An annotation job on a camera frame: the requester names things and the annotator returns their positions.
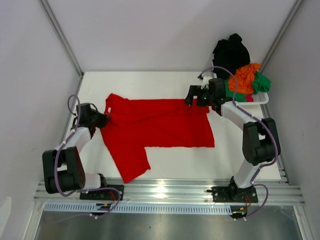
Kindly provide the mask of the red t shirt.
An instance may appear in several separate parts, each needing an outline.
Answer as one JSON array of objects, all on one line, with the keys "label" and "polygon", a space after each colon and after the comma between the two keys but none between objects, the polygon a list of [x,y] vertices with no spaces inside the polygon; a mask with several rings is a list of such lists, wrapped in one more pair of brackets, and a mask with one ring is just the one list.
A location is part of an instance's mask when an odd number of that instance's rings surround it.
[{"label": "red t shirt", "polygon": [[183,99],[127,99],[110,94],[101,135],[125,184],[151,169],[146,147],[213,148],[208,107]]}]

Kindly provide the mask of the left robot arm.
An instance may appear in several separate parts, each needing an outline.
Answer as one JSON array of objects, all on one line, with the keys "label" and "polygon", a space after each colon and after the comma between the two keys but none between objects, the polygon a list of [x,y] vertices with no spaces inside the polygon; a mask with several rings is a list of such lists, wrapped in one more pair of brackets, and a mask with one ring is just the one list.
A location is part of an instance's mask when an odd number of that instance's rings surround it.
[{"label": "left robot arm", "polygon": [[80,158],[84,146],[93,138],[96,129],[103,129],[111,116],[101,113],[91,103],[76,106],[70,135],[55,149],[42,154],[44,186],[48,194],[64,197],[76,191],[89,191],[97,200],[108,196],[101,173],[85,173]]}]

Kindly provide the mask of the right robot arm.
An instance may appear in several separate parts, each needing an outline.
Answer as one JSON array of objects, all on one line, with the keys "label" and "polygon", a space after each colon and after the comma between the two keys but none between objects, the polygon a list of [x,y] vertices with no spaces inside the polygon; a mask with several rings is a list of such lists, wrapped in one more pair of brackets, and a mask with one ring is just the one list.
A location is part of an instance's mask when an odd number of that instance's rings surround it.
[{"label": "right robot arm", "polygon": [[242,108],[232,97],[226,96],[221,78],[209,79],[207,86],[191,85],[184,103],[188,106],[211,107],[218,115],[230,120],[242,130],[244,160],[227,187],[212,187],[214,202],[244,202],[252,197],[256,203],[254,181],[260,171],[274,164],[281,153],[276,122],[272,118],[258,118]]}]

